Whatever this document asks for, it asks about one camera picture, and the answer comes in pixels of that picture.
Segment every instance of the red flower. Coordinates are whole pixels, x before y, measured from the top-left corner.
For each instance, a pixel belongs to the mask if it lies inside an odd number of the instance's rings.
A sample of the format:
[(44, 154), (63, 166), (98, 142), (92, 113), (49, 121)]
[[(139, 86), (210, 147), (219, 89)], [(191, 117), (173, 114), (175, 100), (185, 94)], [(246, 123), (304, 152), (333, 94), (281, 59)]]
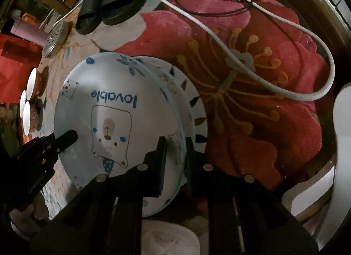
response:
[[(237, 2), (179, 0), (191, 11), (225, 12)], [(298, 23), (289, 8), (260, 0), (267, 10)], [(228, 59), (196, 24), (169, 9), (142, 14), (146, 29), (117, 49), (130, 56), (149, 55), (182, 69), (199, 90), (208, 114), (208, 160), (234, 175), (253, 174), (275, 188), (320, 150), (321, 126), (314, 102), (275, 95), (227, 66)], [(325, 83), (329, 68), (312, 39), (299, 29), (272, 20), (255, 8), (242, 14), (198, 19), (211, 28), (245, 65), (273, 84), (295, 92), (313, 92)], [(332, 106), (331, 98), (320, 102)]]

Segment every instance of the blue circle print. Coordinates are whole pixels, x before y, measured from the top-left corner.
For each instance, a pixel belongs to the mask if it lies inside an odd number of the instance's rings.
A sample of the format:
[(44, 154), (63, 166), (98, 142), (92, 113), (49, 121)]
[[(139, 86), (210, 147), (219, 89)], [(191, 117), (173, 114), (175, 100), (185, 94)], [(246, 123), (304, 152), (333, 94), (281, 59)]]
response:
[(92, 64), (95, 63), (95, 60), (94, 60), (93, 58), (89, 57), (89, 58), (86, 58), (86, 59), (85, 59), (85, 62), (86, 62), (87, 64), (89, 64), (89, 65), (92, 65)]

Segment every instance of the pink bottle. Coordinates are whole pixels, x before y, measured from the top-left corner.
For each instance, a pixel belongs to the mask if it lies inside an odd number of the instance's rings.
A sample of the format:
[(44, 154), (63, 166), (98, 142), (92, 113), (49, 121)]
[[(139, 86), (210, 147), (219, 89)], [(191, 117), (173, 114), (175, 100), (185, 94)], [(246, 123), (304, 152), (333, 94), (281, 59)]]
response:
[(38, 44), (41, 47), (44, 47), (46, 39), (49, 36), (49, 34), (43, 29), (26, 22), (21, 18), (17, 18), (11, 29), (11, 33), (19, 36), (20, 38)]

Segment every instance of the metal screw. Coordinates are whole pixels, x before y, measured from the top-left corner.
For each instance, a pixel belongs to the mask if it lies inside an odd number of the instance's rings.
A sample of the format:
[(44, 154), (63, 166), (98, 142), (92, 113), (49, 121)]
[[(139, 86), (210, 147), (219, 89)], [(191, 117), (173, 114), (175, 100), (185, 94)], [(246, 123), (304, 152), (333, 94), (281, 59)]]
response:
[(211, 172), (213, 170), (213, 166), (211, 164), (205, 164), (202, 167), (206, 172)]
[(95, 180), (98, 182), (98, 183), (102, 183), (104, 181), (106, 181), (107, 179), (107, 176), (105, 174), (99, 174), (96, 176)]
[(252, 184), (255, 181), (255, 177), (253, 175), (246, 175), (244, 177), (245, 182)]
[(141, 163), (136, 167), (139, 171), (146, 171), (149, 166), (147, 164)]

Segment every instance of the round metal strainer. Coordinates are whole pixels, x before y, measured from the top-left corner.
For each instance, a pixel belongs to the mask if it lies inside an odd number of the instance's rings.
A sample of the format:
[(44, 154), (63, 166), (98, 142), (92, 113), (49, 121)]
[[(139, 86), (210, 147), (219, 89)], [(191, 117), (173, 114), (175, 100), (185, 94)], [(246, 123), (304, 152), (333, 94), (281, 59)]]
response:
[(49, 33), (43, 48), (43, 57), (54, 58), (62, 48), (69, 34), (68, 23), (59, 22)]

